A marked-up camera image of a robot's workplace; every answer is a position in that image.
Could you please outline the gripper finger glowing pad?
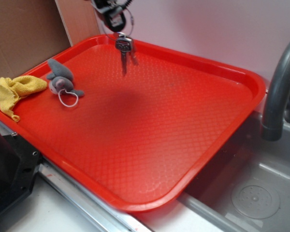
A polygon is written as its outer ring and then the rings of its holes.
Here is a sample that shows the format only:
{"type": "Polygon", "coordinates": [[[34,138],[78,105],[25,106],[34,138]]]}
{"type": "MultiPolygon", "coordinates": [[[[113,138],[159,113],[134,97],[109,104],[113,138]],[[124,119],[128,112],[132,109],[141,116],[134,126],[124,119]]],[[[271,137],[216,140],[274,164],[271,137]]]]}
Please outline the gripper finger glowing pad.
{"type": "Polygon", "coordinates": [[[118,3],[117,0],[92,0],[99,19],[112,32],[121,32],[126,26],[124,10],[125,3],[118,3]]]}

